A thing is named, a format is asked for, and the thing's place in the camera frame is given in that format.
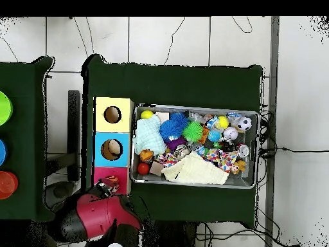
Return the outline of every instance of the dark green tablecloth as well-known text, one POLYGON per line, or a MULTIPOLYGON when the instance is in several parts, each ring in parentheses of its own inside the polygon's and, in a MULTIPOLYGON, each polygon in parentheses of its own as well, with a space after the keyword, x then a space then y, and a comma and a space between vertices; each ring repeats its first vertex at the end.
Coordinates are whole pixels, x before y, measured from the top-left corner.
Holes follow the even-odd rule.
POLYGON ((44 207, 42 191, 46 169, 44 96, 42 85, 51 57, 31 64, 0 62, 0 91, 12 101, 13 115, 0 126, 8 157, 0 170, 13 172, 17 190, 0 200, 0 219, 48 221, 53 214, 44 207))
MULTIPOLYGON (((93 146, 93 97, 130 98, 136 103, 183 105, 257 111, 260 109, 262 68, 148 66, 105 64, 90 56, 84 76, 82 164, 90 185, 93 146)), ((143 217, 146 209, 154 219, 167 221, 240 221, 254 226, 255 188, 251 190, 132 185, 131 200, 143 217)))

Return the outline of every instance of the hole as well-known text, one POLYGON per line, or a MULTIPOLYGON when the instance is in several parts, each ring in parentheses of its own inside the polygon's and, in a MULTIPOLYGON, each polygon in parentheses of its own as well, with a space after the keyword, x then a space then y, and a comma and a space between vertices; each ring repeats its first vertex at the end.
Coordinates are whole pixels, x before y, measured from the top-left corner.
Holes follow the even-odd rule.
POLYGON ((118 160, 122 155, 123 147, 118 140, 110 139, 103 143, 100 152, 106 160, 118 160))
POLYGON ((104 111, 104 118, 111 124, 118 123, 121 120, 121 111, 116 106, 110 106, 104 111))

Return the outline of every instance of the blue box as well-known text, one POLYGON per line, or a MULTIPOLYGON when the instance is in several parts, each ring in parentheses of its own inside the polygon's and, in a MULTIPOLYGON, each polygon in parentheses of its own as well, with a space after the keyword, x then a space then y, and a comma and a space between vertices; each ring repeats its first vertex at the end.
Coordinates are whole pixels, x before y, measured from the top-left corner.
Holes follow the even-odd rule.
POLYGON ((130 155, 129 133, 99 133, 95 135, 95 167, 127 167, 130 155), (107 140, 117 140, 121 143, 122 153, 116 160, 103 157, 101 148, 107 140))

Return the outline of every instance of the metal tray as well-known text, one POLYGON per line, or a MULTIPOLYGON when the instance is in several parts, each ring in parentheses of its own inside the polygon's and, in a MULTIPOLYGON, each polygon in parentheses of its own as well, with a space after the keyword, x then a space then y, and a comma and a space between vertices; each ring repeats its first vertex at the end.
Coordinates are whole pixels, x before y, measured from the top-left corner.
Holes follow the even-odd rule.
POLYGON ((252 127, 245 133, 239 133, 237 142, 245 143, 250 150, 250 154, 246 161, 245 172, 240 172, 237 175, 230 174, 228 179, 223 185, 214 184, 191 184, 191 183, 174 183, 166 180, 165 176, 156 176, 154 174, 140 175, 137 172, 137 167, 140 162, 139 156, 135 153, 134 144, 131 145, 131 157, 130 157, 130 178, 135 183, 155 183, 155 184, 168 184, 168 185, 184 185, 193 187, 217 187, 217 188, 239 188, 239 189, 251 189, 257 182, 258 172, 258 149, 260 146, 260 115, 254 111, 236 111, 225 109, 210 109, 210 108, 198 108, 198 107, 183 107, 183 106, 170 106, 170 105, 150 105, 150 104, 137 104, 134 107, 132 137, 136 135, 137 120, 140 119, 141 113, 144 110, 151 110, 152 112, 169 112, 178 113, 185 112, 187 110, 194 113, 226 115, 228 112, 237 112, 242 116, 249 117, 252 122, 252 127))

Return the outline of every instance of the white towel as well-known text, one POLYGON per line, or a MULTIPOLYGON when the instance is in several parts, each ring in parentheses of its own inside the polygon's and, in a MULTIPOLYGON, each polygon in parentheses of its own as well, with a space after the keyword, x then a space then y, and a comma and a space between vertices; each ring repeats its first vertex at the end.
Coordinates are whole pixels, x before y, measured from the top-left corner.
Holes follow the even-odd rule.
POLYGON ((168 181, 190 184, 223 185, 229 176, 227 172, 204 161, 195 151, 185 156, 172 167, 161 171, 168 181))

